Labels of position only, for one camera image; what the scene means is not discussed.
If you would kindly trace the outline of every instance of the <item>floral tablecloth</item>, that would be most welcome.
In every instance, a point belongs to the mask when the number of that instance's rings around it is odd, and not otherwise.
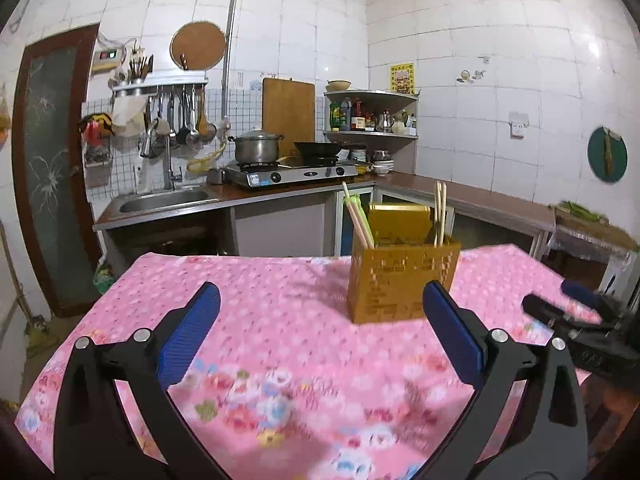
[[[169,393],[234,480],[408,479],[436,449],[472,389],[458,381],[426,320],[351,324],[349,259],[174,257],[146,254],[84,316],[36,380],[16,426],[53,469],[58,392],[73,342],[125,340],[184,306],[208,280],[220,316]],[[464,251],[451,295],[491,329],[544,344],[549,331],[522,313],[536,292],[572,314],[560,276],[514,246]],[[161,458],[128,386],[118,391],[143,450]],[[485,450],[504,439],[517,384]]]

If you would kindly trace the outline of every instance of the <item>brown door frame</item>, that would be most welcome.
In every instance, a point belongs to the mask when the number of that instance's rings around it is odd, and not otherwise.
[[[25,97],[29,70],[31,62],[37,57],[44,56],[60,48],[75,46],[77,49],[74,73],[71,79],[71,99],[69,103],[68,118],[68,160],[69,160],[69,183],[71,193],[76,208],[76,218],[80,226],[80,234],[84,243],[89,261],[95,266],[100,259],[100,245],[97,235],[92,230],[94,216],[91,205],[87,202],[84,188],[84,171],[72,171],[77,166],[82,168],[82,145],[78,133],[78,122],[82,118],[82,102],[86,96],[87,81],[91,60],[94,53],[94,43],[98,35],[99,25],[75,28],[62,34],[57,34],[46,40],[33,43],[24,49],[20,71],[18,72],[18,82],[15,88],[14,99],[14,126],[12,129],[12,165],[14,170],[14,191],[15,203],[18,209],[18,218],[24,237],[24,244],[27,247],[31,265],[42,288],[44,297],[49,303],[50,309],[56,316],[69,317],[77,314],[84,314],[92,306],[92,303],[79,303],[73,307],[64,308],[58,301],[56,289],[52,282],[49,271],[40,251],[40,244],[33,226],[31,216],[31,205],[27,192],[26,181],[26,161],[24,158],[24,115]]]

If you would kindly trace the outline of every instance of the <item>blue gripper pad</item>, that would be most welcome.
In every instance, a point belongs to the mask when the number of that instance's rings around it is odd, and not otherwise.
[[[484,383],[484,352],[460,317],[460,308],[439,282],[425,285],[422,309],[460,381],[475,388],[481,387]]]
[[[602,300],[597,294],[591,292],[578,282],[572,282],[572,280],[564,280],[562,285],[560,285],[560,290],[569,298],[580,301],[580,303],[593,310],[597,310],[602,303]]]
[[[156,377],[163,390],[182,380],[220,313],[220,290],[213,283],[205,283],[191,301],[193,306],[158,353]]]

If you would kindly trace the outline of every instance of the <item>yellow poster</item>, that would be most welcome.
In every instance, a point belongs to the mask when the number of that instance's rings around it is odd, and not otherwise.
[[[413,63],[392,65],[391,91],[399,94],[415,94],[415,70]]]

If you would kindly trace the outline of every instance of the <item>metal kettle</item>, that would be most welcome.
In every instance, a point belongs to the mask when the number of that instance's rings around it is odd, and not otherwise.
[[[390,134],[391,127],[394,125],[395,122],[396,120],[391,116],[391,112],[389,110],[385,110],[383,114],[380,114],[378,116],[378,124],[376,125],[376,131]]]

